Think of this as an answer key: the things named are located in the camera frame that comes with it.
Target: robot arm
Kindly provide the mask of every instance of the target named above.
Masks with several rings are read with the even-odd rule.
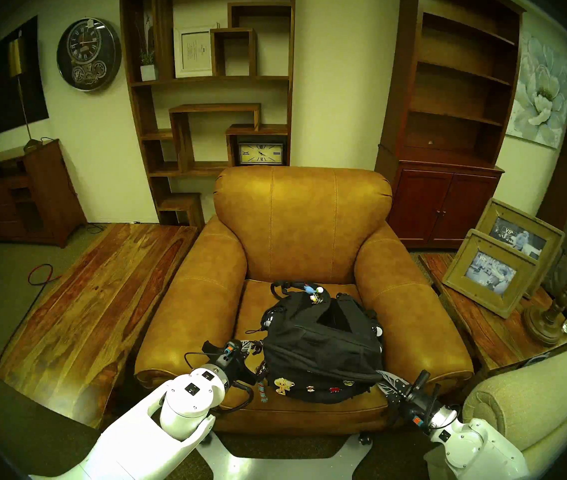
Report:
[[[213,429],[215,416],[209,411],[221,404],[230,386],[237,380],[255,383],[241,349],[238,340],[223,348],[207,342],[204,352],[214,354],[208,363],[157,387],[111,424],[79,465],[54,478],[163,480]],[[251,400],[250,392],[245,404]],[[160,426],[152,420],[159,408]]]
[[[457,478],[482,480],[527,479],[530,473],[524,455],[487,421],[473,418],[462,423],[454,409],[442,405],[436,395],[421,388],[430,373],[423,370],[413,385],[386,372],[380,389],[399,416],[412,421],[431,442],[440,442],[445,460]]]

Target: flower painting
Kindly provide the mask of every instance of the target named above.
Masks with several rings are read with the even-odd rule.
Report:
[[[519,80],[505,133],[558,149],[567,123],[567,59],[527,32],[520,45]]]

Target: lamp shade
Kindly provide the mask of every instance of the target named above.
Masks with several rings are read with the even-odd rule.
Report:
[[[26,71],[26,55],[24,51],[23,37],[18,37],[8,43],[8,70],[11,78]]]

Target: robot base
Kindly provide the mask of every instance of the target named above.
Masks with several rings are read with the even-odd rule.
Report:
[[[373,446],[372,440],[351,435],[332,457],[255,459],[233,456],[215,433],[210,432],[210,437],[212,440],[200,443],[197,451],[210,466],[214,480],[352,480],[355,469]]]

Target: white planter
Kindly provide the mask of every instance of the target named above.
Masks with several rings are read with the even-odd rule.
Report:
[[[159,77],[156,65],[142,65],[141,66],[141,80],[142,81],[156,81]]]

